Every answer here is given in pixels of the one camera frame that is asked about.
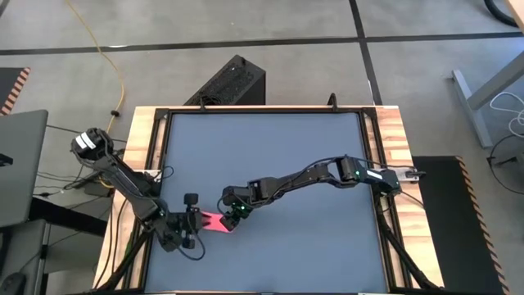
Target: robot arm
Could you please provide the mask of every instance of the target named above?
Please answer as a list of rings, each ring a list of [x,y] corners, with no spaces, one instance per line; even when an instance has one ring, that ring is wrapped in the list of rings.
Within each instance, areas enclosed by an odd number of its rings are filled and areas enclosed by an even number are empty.
[[[249,181],[246,187],[228,186],[223,190],[220,200],[231,209],[220,222],[231,231],[253,209],[268,205],[285,193],[312,184],[326,183],[337,188],[353,188],[359,183],[375,184],[384,194],[400,193],[400,183],[393,170],[368,169],[360,161],[349,156],[334,157],[291,175],[255,179]],[[329,172],[328,167],[331,164],[337,167],[338,177]]]
[[[156,234],[164,250],[194,248],[193,235],[202,229],[202,214],[194,206],[198,195],[184,196],[185,212],[169,212],[158,198],[160,182],[147,173],[133,171],[120,160],[113,152],[113,141],[101,129],[91,128],[77,136],[71,143],[71,151],[82,165],[101,171],[103,178],[122,193],[145,230]]]

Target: black box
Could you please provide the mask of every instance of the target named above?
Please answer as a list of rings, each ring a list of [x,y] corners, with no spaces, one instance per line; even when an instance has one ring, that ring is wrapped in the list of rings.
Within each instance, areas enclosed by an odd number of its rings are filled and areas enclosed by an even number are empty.
[[[265,70],[239,55],[202,86],[185,106],[265,105]]]

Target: concrete floor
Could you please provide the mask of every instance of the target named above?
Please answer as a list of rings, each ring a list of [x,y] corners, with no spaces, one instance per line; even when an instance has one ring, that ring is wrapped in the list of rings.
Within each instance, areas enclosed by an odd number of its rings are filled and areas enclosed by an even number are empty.
[[[346,0],[72,0],[101,45],[143,45],[355,37]],[[494,20],[482,0],[357,0],[367,36],[476,34],[517,32]],[[90,47],[91,40],[63,0],[11,0],[0,17],[2,49]],[[472,177],[486,223],[514,293],[524,290],[524,197],[497,184],[464,118],[450,80],[463,71],[477,89],[524,50],[524,38],[370,43],[368,45],[382,101],[398,105],[414,155],[459,155]],[[337,93],[343,104],[373,104],[358,43],[279,45],[112,52],[124,75],[127,96],[111,131],[126,139],[133,109],[140,105],[184,103],[227,60],[240,54],[267,71],[268,104],[324,104]],[[83,130],[105,128],[120,86],[106,61],[95,53],[1,56],[0,66],[30,67],[31,74],[14,112],[45,108],[49,124]],[[524,80],[508,91],[524,97]],[[521,110],[510,99],[502,104]],[[496,140],[508,133],[511,116],[483,110]],[[48,130],[40,170],[76,175],[69,154],[72,134]],[[502,149],[519,147],[513,140]],[[516,166],[497,170],[502,180],[524,191]],[[41,185],[56,185],[38,180]],[[81,192],[58,194],[64,206],[91,197]],[[79,210],[104,211],[107,200]],[[70,233],[53,229],[52,240]],[[92,267],[102,241],[88,235],[51,249],[48,294],[83,292],[93,281]],[[81,258],[72,265],[67,257]]]

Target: gray work surface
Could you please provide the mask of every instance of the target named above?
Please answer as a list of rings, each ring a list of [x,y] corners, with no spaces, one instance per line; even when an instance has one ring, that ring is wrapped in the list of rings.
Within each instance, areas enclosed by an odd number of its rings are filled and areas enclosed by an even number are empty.
[[[0,284],[8,275],[20,271],[25,275],[24,295],[40,294],[43,260],[37,254],[42,245],[47,244],[46,226],[44,220],[35,220],[10,228],[12,236],[0,275]]]
[[[13,165],[0,167],[0,227],[25,222],[47,122],[47,111],[0,116],[0,153]]]
[[[228,185],[284,176],[324,157],[364,157],[355,114],[174,115],[161,198],[182,211],[198,193],[217,212]],[[206,256],[189,261],[153,243],[146,291],[385,293],[369,186],[316,184],[253,211],[231,234],[201,231]],[[200,256],[201,248],[187,250]]]

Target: orange and black striped tape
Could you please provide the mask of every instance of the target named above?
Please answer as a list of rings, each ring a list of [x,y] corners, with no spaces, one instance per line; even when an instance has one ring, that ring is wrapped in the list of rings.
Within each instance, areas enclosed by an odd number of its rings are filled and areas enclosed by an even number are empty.
[[[16,99],[20,95],[20,91],[22,91],[25,82],[27,82],[27,78],[29,77],[30,71],[30,68],[24,68],[20,72],[18,78],[16,78],[15,85],[13,85],[11,92],[7,95],[6,102],[4,103],[2,108],[0,108],[0,116],[6,116],[11,113],[13,107],[15,106]]]
[[[469,178],[468,171],[466,170],[466,165],[464,164],[464,161],[462,157],[456,157],[458,163],[460,164],[460,170],[462,171],[462,175],[464,177],[464,182],[466,183],[466,187],[468,188],[469,197],[472,200],[473,209],[475,209],[475,212],[477,213],[477,219],[478,223],[481,226],[482,233],[484,234],[484,239],[486,240],[486,246],[491,254],[491,260],[493,261],[493,265],[495,267],[495,270],[497,271],[497,274],[499,275],[499,282],[502,285],[502,292],[504,295],[509,295],[509,287],[506,283],[506,278],[504,277],[504,272],[502,271],[502,266],[500,266],[499,258],[497,257],[497,253],[495,252],[495,247],[493,246],[493,242],[491,241],[490,233],[488,232],[488,228],[486,226],[486,222],[484,221],[484,217],[481,213],[481,208],[478,205],[477,196],[475,196],[475,192],[473,191],[472,181]]]

